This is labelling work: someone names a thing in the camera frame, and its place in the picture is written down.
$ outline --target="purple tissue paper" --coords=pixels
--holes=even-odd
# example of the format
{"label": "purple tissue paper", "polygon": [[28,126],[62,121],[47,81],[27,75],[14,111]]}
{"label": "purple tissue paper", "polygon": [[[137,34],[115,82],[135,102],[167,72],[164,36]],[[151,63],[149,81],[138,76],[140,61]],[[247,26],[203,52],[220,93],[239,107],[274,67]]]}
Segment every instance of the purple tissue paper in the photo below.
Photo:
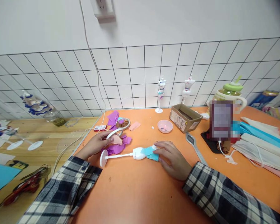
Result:
{"label": "purple tissue paper", "polygon": [[105,148],[108,151],[108,156],[111,154],[119,154],[125,149],[125,145],[130,144],[132,138],[123,135],[122,137],[122,145],[110,145],[108,148]]}
{"label": "purple tissue paper", "polygon": [[111,125],[111,128],[109,130],[114,131],[117,129],[116,122],[118,117],[119,117],[119,112],[117,110],[113,111],[113,113],[107,116],[107,118],[109,118],[108,125]]}

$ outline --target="small red box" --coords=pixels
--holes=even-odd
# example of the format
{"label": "small red box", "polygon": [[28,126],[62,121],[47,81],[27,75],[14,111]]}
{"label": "small red box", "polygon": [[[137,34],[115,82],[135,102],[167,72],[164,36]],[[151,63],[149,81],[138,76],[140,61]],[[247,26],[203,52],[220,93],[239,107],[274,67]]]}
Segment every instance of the small red box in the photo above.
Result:
{"label": "small red box", "polygon": [[102,129],[100,130],[100,125],[96,126],[94,128],[94,131],[95,132],[98,132],[98,131],[105,131],[105,129],[107,129],[107,125],[102,125]]}

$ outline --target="power outlet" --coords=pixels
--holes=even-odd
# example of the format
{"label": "power outlet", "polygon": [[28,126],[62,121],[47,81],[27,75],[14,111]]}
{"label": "power outlet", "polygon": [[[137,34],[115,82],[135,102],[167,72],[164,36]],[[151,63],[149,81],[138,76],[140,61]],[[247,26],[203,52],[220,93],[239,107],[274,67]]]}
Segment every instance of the power outlet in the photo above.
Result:
{"label": "power outlet", "polygon": [[90,2],[97,19],[115,17],[113,0],[91,0]]}

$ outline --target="shirt cuff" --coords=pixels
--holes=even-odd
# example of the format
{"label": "shirt cuff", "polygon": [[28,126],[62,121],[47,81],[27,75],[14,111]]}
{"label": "shirt cuff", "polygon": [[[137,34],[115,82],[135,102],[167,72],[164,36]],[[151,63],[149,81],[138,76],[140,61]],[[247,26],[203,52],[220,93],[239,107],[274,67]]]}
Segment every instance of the shirt cuff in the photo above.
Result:
{"label": "shirt cuff", "polygon": [[212,168],[209,168],[198,161],[186,179],[182,187],[183,191],[192,199],[198,192],[204,194],[207,191],[207,188],[204,185],[205,178],[208,178],[209,175],[212,174],[212,170]]}
{"label": "shirt cuff", "polygon": [[89,168],[90,163],[75,156],[71,156],[58,171],[73,177],[82,177]]}

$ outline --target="white wall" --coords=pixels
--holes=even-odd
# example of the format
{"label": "white wall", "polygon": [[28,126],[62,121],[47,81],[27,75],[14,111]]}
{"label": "white wall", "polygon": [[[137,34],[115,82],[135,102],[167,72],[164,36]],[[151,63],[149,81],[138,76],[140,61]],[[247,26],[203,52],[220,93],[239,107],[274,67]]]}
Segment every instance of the white wall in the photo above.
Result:
{"label": "white wall", "polygon": [[[280,37],[275,0],[114,0],[105,24],[82,5],[91,48]],[[0,0],[0,54],[86,47],[78,0]]]}

